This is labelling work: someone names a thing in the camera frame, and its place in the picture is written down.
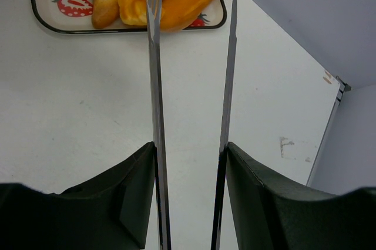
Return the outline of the metal tongs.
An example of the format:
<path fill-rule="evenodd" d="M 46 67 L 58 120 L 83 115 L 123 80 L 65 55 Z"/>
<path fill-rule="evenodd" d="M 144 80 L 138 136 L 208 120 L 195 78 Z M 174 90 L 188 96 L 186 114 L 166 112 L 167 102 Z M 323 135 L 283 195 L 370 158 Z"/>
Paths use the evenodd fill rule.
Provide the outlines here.
<path fill-rule="evenodd" d="M 150 89 L 152 100 L 153 141 L 156 147 L 156 194 L 160 249 L 171 249 L 169 195 L 163 114 L 162 73 L 160 61 L 160 19 L 162 0 L 146 0 L 147 34 L 149 43 Z M 220 248 L 221 219 L 226 180 L 227 151 L 229 145 L 231 102 L 237 47 L 237 0 L 232 0 L 226 79 L 221 118 L 219 160 L 217 166 L 211 249 Z"/>

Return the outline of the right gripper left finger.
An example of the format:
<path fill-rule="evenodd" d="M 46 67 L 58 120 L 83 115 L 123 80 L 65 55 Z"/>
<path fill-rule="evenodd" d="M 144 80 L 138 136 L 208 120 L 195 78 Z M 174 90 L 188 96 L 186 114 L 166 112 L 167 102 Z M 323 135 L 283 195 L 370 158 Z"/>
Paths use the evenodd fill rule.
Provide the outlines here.
<path fill-rule="evenodd" d="M 1 185 L 2 249 L 144 249 L 154 144 L 61 194 Z"/>

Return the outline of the orange fake bread roll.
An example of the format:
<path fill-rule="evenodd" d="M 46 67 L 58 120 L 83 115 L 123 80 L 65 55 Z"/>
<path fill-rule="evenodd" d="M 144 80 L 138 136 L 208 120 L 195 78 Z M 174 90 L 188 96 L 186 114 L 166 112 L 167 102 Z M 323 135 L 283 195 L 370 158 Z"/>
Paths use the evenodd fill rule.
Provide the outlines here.
<path fill-rule="evenodd" d="M 162 0 L 160 30 L 180 31 L 190 26 L 213 0 Z"/>

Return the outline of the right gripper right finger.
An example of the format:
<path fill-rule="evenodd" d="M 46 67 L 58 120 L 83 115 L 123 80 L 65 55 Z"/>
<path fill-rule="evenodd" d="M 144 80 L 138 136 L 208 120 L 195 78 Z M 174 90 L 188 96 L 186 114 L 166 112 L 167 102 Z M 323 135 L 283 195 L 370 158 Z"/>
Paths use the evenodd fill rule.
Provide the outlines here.
<path fill-rule="evenodd" d="M 375 249 L 375 188 L 334 195 L 297 183 L 229 143 L 239 249 Z"/>

